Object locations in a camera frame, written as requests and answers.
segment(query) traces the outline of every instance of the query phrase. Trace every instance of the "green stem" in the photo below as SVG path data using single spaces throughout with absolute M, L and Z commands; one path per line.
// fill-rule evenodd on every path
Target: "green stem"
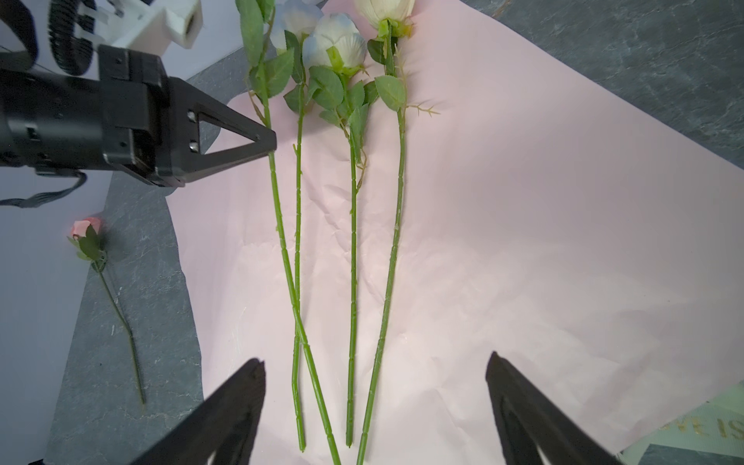
M 262 82 L 266 82 L 266 70 L 263 63 L 259 63 L 258 71 L 262 73 Z M 268 95 L 269 90 L 264 87 L 261 89 L 264 95 Z M 271 129 L 272 127 L 272 116 L 269 110 L 269 99 L 264 100 L 264 117 L 266 118 L 266 127 Z M 341 458 L 339 457 L 339 450 L 336 447 L 336 439 L 333 437 L 333 431 L 330 427 L 330 418 L 328 417 L 328 410 L 326 409 L 325 400 L 323 399 L 323 391 L 321 390 L 321 383 L 318 379 L 318 371 L 315 369 L 315 361 L 312 358 L 312 351 L 310 350 L 310 344 L 307 342 L 307 334 L 305 333 L 305 326 L 302 324 L 302 317 L 300 315 L 300 307 L 298 306 L 298 299 L 295 295 L 295 284 L 292 279 L 292 265 L 289 264 L 289 254 L 286 251 L 286 238 L 284 236 L 284 222 L 281 216 L 281 204 L 279 203 L 279 185 L 277 182 L 277 171 L 276 161 L 274 152 L 269 152 L 269 169 L 272 175 L 272 193 L 274 195 L 274 212 L 277 218 L 277 232 L 279 233 L 279 244 L 281 246 L 281 256 L 284 262 L 284 274 L 286 275 L 286 284 L 289 287 L 289 301 L 292 303 L 292 313 L 295 315 L 295 333 L 300 336 L 300 343 L 302 344 L 303 352 L 305 353 L 305 362 L 307 363 L 307 369 L 310 372 L 310 380 L 312 381 L 312 389 L 315 392 L 315 400 L 318 402 L 318 409 L 321 412 L 321 420 L 323 422 L 323 429 L 325 430 L 326 437 L 328 438 L 328 446 L 330 448 L 331 458 L 333 459 L 334 465 L 341 465 Z
M 356 358 L 356 160 L 359 148 L 349 138 L 351 147 L 351 326 L 349 335 L 349 377 L 346 401 L 346 445 L 354 441 L 354 359 Z
M 141 381 L 141 377 L 139 373 L 139 362 L 137 361 L 137 349 L 135 348 L 135 338 L 132 335 L 132 329 L 129 327 L 129 324 L 126 322 L 126 319 L 124 319 L 124 315 L 121 313 L 121 310 L 119 310 L 119 306 L 116 304 L 116 301 L 114 301 L 114 296 L 111 295 L 111 291 L 109 290 L 109 285 L 106 283 L 106 280 L 103 279 L 102 271 L 95 264 L 93 265 L 93 269 L 98 273 L 100 282 L 103 283 L 103 288 L 106 290 L 106 294 L 109 296 L 111 305 L 114 307 L 114 310 L 116 310 L 116 316 L 119 317 L 119 321 L 121 321 L 121 326 L 124 327 L 124 331 L 126 331 L 126 334 L 129 336 L 129 351 L 132 353 L 132 363 L 135 366 L 135 382 L 137 383 L 137 392 L 139 394 L 140 403 L 144 405 L 145 404 L 144 391 L 142 390 L 142 381 Z
M 386 40 L 387 56 L 385 57 L 385 73 L 395 76 L 395 67 L 388 66 L 393 62 L 390 57 L 392 51 L 391 38 Z M 369 436 L 370 424 L 372 423 L 372 411 L 374 406 L 374 397 L 377 392 L 377 381 L 379 380 L 380 367 L 382 366 L 382 351 L 385 349 L 385 336 L 388 332 L 388 320 L 390 319 L 390 305 L 393 295 L 393 282 L 395 281 L 395 265 L 398 261 L 398 243 L 400 241 L 400 221 L 403 217 L 403 175 L 405 174 L 405 106 L 398 110 L 398 133 L 400 136 L 400 164 L 398 166 L 398 200 L 395 210 L 395 226 L 393 229 L 393 246 L 390 251 L 390 266 L 388 268 L 388 285 L 385 289 L 385 303 L 382 307 L 382 324 L 379 328 L 379 339 L 377 340 L 377 351 L 374 356 L 374 366 L 372 367 L 372 380 L 370 381 L 370 391 L 367 396 L 367 408 L 365 409 L 365 419 L 362 424 L 362 437 L 359 439 L 359 454 L 356 456 L 356 465 L 363 465 L 365 462 L 365 452 L 367 451 L 367 440 Z
M 299 91 L 299 109 L 300 117 L 297 122 L 297 146 L 295 155 L 297 156 L 297 226 L 295 227 L 295 295 L 297 297 L 297 307 L 301 309 L 300 300 L 300 224 L 302 220 L 302 190 L 300 180 L 302 177 L 302 121 L 305 116 L 305 105 L 303 105 L 304 83 L 300 84 Z M 302 401 L 300 399 L 299 378 L 300 375 L 300 336 L 298 328 L 295 325 L 295 346 L 292 351 L 292 398 L 295 401 L 295 417 L 297 418 L 297 438 L 300 443 L 300 450 L 305 451 L 305 425 L 302 417 Z

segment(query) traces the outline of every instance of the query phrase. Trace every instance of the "blue-tinged white rose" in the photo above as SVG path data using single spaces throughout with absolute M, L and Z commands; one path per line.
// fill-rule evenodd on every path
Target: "blue-tinged white rose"
M 354 0 L 356 10 L 379 30 L 383 19 L 390 19 L 395 29 L 404 30 L 406 19 L 414 9 L 414 0 Z
M 274 16 L 274 26 L 270 39 L 277 50 L 286 50 L 284 31 L 289 31 L 302 40 L 302 36 L 309 36 L 318 20 L 323 17 L 321 9 L 315 4 L 308 4 L 303 0 L 286 0 L 277 3 Z
M 278 7 L 279 5 L 283 5 L 287 3 L 289 0 L 275 0 L 274 5 L 275 7 Z M 308 5 L 317 5 L 323 0 L 302 0 L 302 3 L 308 4 Z M 266 23 L 263 23 L 263 33 L 269 32 L 269 25 Z
M 336 47 L 343 69 L 337 69 L 338 63 L 331 63 L 328 56 L 328 49 L 331 47 Z M 338 72 L 359 69 L 365 61 L 366 53 L 365 38 L 346 13 L 323 16 L 310 37 L 305 39 L 302 48 L 305 66 L 325 65 Z

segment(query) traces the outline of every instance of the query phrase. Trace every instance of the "white wall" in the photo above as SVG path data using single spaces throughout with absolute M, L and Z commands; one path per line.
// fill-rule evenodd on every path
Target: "white wall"
M 24 0 L 39 43 L 37 62 L 61 73 L 49 49 L 49 0 Z M 97 0 L 99 6 L 104 0 Z M 186 79 L 241 46 L 234 0 L 202 0 L 204 26 L 191 50 L 171 44 L 171 76 Z M 19 50 L 0 24 L 0 45 Z M 93 62 L 86 77 L 97 78 Z M 111 173 L 89 173 L 66 198 L 31 210 L 0 207 L 0 460 L 28 464 L 44 457 L 88 266 L 65 239 L 76 219 L 103 210 Z M 70 179 L 40 178 L 27 168 L 0 168 L 0 199 L 59 190 Z

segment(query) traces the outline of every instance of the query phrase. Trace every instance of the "pink rose bud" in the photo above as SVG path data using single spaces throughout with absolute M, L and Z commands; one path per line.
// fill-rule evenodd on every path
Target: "pink rose bud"
M 70 231 L 70 235 L 72 237 L 85 237 L 86 231 L 88 231 L 88 226 L 93 226 L 93 231 L 98 234 L 100 232 L 100 218 L 88 217 L 83 220 L 76 221 L 72 225 L 72 231 Z

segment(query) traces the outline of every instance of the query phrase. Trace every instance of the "pink paper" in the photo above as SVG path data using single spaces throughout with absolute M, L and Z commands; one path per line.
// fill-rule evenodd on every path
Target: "pink paper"
M 326 11 L 353 12 L 331 0 Z M 484 373 L 508 358 L 612 452 L 744 378 L 744 176 L 733 165 L 457 0 L 420 0 L 402 44 L 405 211 L 372 464 L 494 464 Z M 367 60 L 369 73 L 382 73 Z M 255 118 L 247 94 L 231 107 Z M 294 249 L 296 117 L 272 101 Z M 343 446 L 350 302 L 349 149 L 306 118 L 302 312 L 344 463 L 356 460 L 397 189 L 395 114 L 376 103 L 359 194 L 355 444 Z M 212 150 L 244 143 L 220 133 Z M 308 449 L 290 391 L 294 324 L 268 160 L 177 190 L 168 205 L 205 396 L 266 360 L 254 464 L 329 464 L 303 368 Z

